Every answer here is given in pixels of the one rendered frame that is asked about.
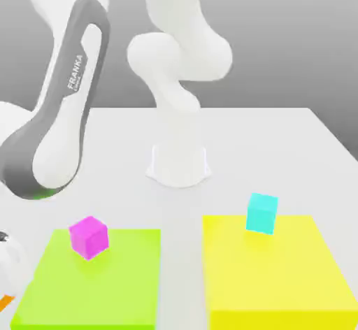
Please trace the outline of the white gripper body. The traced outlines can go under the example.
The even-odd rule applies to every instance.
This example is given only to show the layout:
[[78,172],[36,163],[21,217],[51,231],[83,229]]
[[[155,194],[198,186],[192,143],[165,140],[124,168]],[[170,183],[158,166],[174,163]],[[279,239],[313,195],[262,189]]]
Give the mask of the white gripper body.
[[28,281],[28,263],[24,250],[10,244],[0,244],[0,270],[3,271],[7,294],[20,294]]

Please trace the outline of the small orange cube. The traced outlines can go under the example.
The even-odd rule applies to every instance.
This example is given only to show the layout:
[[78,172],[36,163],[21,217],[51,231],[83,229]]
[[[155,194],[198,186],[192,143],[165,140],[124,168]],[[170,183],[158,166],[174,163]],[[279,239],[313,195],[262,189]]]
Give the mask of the small orange cube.
[[2,312],[14,299],[15,299],[14,296],[9,296],[5,294],[0,299],[0,312]]

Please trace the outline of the small magenta cube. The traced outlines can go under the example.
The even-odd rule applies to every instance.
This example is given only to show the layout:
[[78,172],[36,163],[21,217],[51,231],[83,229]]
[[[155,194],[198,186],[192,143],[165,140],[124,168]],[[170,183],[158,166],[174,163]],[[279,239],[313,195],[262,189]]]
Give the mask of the small magenta cube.
[[108,227],[95,217],[88,216],[69,227],[71,246],[87,261],[109,247]]

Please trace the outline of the small cyan cube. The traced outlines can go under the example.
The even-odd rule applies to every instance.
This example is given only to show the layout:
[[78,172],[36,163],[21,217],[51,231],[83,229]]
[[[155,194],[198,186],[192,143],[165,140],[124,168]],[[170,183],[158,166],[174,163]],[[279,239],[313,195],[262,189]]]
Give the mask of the small cyan cube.
[[278,209],[278,197],[252,193],[246,219],[246,229],[273,235]]

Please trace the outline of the large lime green box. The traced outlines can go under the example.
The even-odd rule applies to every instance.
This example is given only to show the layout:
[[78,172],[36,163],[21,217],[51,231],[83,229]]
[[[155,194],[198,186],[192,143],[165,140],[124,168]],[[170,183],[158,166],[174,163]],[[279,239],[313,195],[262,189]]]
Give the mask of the large lime green box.
[[161,233],[111,229],[87,261],[53,231],[10,330],[156,330]]

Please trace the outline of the large yellow box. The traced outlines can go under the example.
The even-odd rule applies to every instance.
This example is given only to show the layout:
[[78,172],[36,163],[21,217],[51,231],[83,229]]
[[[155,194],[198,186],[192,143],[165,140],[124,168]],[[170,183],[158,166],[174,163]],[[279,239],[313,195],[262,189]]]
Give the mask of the large yellow box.
[[203,217],[208,330],[355,330],[358,300],[309,215],[271,235],[243,215]]

